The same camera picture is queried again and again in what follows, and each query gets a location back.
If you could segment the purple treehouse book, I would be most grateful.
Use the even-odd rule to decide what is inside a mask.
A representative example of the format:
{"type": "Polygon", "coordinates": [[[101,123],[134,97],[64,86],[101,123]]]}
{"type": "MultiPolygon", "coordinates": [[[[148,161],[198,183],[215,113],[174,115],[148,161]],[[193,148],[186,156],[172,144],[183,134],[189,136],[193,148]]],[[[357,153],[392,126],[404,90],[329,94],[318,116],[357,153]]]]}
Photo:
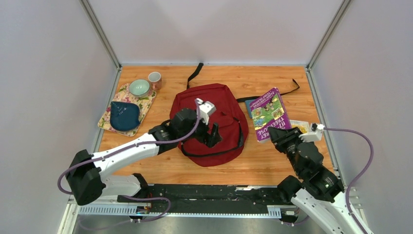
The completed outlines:
{"type": "Polygon", "coordinates": [[[270,139],[269,127],[284,130],[292,128],[281,93],[276,87],[250,102],[249,108],[259,143],[270,139]]]}

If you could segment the red backpack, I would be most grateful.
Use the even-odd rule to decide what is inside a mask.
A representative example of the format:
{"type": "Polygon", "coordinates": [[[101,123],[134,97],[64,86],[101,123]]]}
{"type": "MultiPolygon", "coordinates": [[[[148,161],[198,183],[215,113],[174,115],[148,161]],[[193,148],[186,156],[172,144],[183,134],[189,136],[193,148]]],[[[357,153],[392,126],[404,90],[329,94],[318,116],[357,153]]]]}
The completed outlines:
{"type": "Polygon", "coordinates": [[[249,134],[249,126],[239,104],[257,99],[257,96],[235,98],[231,90],[224,84],[207,84],[197,87],[187,85],[185,91],[178,93],[173,101],[170,118],[184,108],[196,107],[194,100],[200,98],[211,101],[216,111],[210,116],[210,129],[217,124],[217,134],[222,137],[216,145],[209,148],[204,141],[194,138],[186,139],[179,144],[182,153],[196,164],[203,167],[222,165],[238,157],[244,149],[249,134]]]}

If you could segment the yellow picture book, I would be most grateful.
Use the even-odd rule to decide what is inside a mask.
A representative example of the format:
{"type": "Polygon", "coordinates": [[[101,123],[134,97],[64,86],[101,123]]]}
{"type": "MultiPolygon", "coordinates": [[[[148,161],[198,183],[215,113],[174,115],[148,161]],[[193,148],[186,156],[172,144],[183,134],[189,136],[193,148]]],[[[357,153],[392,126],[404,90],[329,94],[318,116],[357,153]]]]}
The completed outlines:
{"type": "Polygon", "coordinates": [[[291,129],[298,128],[303,134],[308,133],[310,128],[310,123],[308,121],[300,121],[300,120],[290,120],[291,129]]]}

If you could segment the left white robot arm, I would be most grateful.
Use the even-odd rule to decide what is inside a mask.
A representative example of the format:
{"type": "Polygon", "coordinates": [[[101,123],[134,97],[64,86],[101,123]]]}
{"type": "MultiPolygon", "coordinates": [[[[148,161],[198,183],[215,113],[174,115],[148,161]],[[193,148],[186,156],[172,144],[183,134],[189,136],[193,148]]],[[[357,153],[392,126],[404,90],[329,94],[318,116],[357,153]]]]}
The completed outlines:
{"type": "Polygon", "coordinates": [[[218,124],[209,128],[209,118],[216,111],[210,102],[196,110],[185,108],[175,116],[153,127],[139,138],[110,150],[75,154],[69,168],[59,177],[66,178],[77,205],[88,205],[101,196],[109,195],[107,179],[113,172],[139,160],[172,150],[180,142],[196,139],[211,148],[221,141],[218,124]]]}

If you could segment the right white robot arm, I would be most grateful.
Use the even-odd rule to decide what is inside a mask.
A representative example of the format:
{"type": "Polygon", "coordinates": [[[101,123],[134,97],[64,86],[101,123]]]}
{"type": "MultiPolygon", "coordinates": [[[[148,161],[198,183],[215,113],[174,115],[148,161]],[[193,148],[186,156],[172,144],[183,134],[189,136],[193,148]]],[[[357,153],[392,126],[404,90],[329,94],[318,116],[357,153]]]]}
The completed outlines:
{"type": "Polygon", "coordinates": [[[364,134],[357,132],[367,141],[370,156],[362,171],[344,187],[339,176],[323,166],[323,155],[314,144],[321,140],[325,130],[329,128],[316,123],[305,134],[297,127],[268,128],[275,149],[286,154],[295,172],[295,176],[288,176],[277,186],[278,198],[283,204],[296,205],[328,234],[371,234],[372,230],[350,202],[350,189],[369,168],[374,156],[373,145],[364,134]]]}

